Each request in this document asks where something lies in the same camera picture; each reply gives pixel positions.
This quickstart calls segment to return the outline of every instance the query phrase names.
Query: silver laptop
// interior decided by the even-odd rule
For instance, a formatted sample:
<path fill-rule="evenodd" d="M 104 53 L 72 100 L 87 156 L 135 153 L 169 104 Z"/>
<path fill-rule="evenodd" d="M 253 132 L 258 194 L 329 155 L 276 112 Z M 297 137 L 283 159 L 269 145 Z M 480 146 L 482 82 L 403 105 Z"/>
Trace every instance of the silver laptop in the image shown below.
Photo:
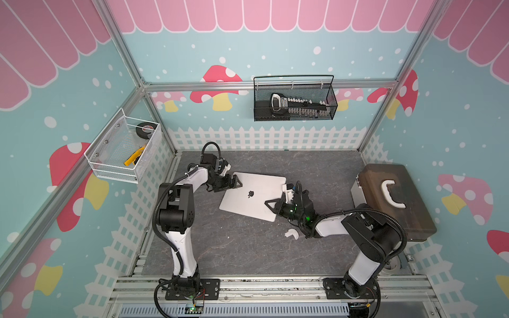
<path fill-rule="evenodd" d="M 226 190 L 219 209 L 274 222 L 276 215 L 265 206 L 265 201 L 281 198 L 286 178 L 243 172 L 233 174 L 242 182 L 242 187 Z"/>

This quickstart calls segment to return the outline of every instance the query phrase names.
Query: white handle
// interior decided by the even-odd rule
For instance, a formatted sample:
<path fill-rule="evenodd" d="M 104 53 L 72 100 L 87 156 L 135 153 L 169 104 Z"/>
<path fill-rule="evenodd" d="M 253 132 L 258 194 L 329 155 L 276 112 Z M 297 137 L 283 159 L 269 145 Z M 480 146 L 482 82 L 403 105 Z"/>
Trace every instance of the white handle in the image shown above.
<path fill-rule="evenodd" d="M 396 184 L 396 182 L 394 182 L 394 180 L 385 180 L 384 182 L 382 182 L 382 193 L 383 193 L 383 196 L 385 197 L 385 199 L 387 200 L 387 202 L 389 202 L 390 205 L 392 205 L 393 207 L 396 207 L 396 208 L 400 208 L 400 209 L 406 208 L 407 206 L 404 203 L 394 202 L 394 200 L 390 196 L 389 189 L 387 188 L 387 186 L 389 184 Z"/>

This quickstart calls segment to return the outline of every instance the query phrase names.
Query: mushroom illustration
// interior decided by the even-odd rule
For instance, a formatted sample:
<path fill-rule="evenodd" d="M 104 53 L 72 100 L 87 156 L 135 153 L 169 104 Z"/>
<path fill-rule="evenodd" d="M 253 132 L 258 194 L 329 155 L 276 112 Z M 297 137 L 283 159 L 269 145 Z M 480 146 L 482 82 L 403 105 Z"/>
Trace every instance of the mushroom illustration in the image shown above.
<path fill-rule="evenodd" d="M 385 95 L 387 95 L 388 89 L 380 88 L 371 93 L 367 97 L 367 101 L 370 103 L 378 103 L 383 101 Z M 386 116 L 389 119 L 394 120 L 396 118 L 396 111 L 398 106 L 402 105 L 406 116 L 412 115 L 415 104 L 417 103 L 417 96 L 419 94 L 419 82 L 417 79 L 417 73 L 412 70 L 408 75 L 405 83 L 401 87 L 396 98 L 392 101 L 389 109 L 387 110 Z"/>
<path fill-rule="evenodd" d="M 491 249 L 509 263 L 509 233 L 493 229 L 488 231 L 486 240 Z"/>
<path fill-rule="evenodd" d="M 153 92 L 151 96 L 157 108 L 162 109 L 162 106 L 164 105 L 164 110 L 166 110 L 166 112 L 175 112 L 179 110 L 179 108 L 175 105 L 175 101 L 187 101 L 182 92 Z"/>
<path fill-rule="evenodd" d="M 497 275 L 495 279 L 505 296 L 509 298 L 509 276 Z"/>
<path fill-rule="evenodd" d="M 200 82 L 242 82 L 242 79 L 234 71 L 222 65 L 213 65 L 205 73 Z M 192 92 L 191 100 L 195 103 L 203 103 L 209 99 L 214 100 L 212 109 L 215 111 L 227 111 L 232 109 L 232 103 L 228 94 L 247 95 L 248 91 L 208 91 Z"/>
<path fill-rule="evenodd" d="M 52 192 L 62 182 L 89 145 L 86 142 L 70 143 L 58 148 L 51 155 L 49 171 L 52 186 L 47 188 L 48 192 Z M 108 192 L 108 181 L 100 180 L 90 171 L 56 218 L 59 229 L 62 232 L 67 232 L 78 224 L 83 207 L 83 198 L 87 198 L 94 209 L 98 210 L 104 203 Z"/>
<path fill-rule="evenodd" d="M 362 89 L 338 89 L 335 92 L 337 100 L 336 111 L 344 111 L 348 109 L 348 102 L 350 100 L 361 101 L 364 99 L 364 92 Z"/>
<path fill-rule="evenodd" d="M 58 249 L 60 239 L 44 239 L 35 248 L 21 270 L 2 294 L 4 318 L 25 318 L 30 312 L 34 291 L 49 296 L 53 293 L 64 272 L 62 266 L 44 265 Z"/>
<path fill-rule="evenodd" d="M 458 215 L 462 208 L 468 206 L 477 224 L 484 225 L 488 222 L 493 211 L 493 194 L 486 181 L 464 176 L 439 175 L 438 183 L 440 187 L 437 187 L 437 190 L 452 192 L 442 198 L 442 203 L 449 212 Z"/>

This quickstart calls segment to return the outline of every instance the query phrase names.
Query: black tape roll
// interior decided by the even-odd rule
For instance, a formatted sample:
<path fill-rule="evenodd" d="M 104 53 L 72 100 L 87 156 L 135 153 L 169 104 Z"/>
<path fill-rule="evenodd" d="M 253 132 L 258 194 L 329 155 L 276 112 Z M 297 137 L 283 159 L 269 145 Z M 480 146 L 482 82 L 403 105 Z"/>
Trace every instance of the black tape roll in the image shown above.
<path fill-rule="evenodd" d="M 136 134 L 143 139 L 150 139 L 154 129 L 156 129 L 157 124 L 154 123 L 141 123 L 136 127 Z"/>

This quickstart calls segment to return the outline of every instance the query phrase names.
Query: marble surface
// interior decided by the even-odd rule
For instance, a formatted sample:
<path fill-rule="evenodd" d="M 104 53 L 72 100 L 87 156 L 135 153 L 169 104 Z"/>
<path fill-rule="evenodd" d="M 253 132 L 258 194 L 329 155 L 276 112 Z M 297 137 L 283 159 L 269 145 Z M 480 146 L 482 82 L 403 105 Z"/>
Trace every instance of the marble surface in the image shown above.
<path fill-rule="evenodd" d="M 282 176 L 293 184 L 300 180 L 319 214 L 354 207 L 350 188 L 364 167 L 357 151 L 228 151 L 222 156 L 231 172 Z M 177 175 L 199 160 L 199 152 L 183 152 Z M 205 186 L 194 193 L 191 237 L 202 276 L 343 275 L 359 252 L 349 235 L 295 240 L 285 237 L 292 226 L 281 217 L 268 222 L 221 211 L 223 195 Z M 168 276 L 172 271 L 171 249 L 155 237 L 142 274 Z"/>

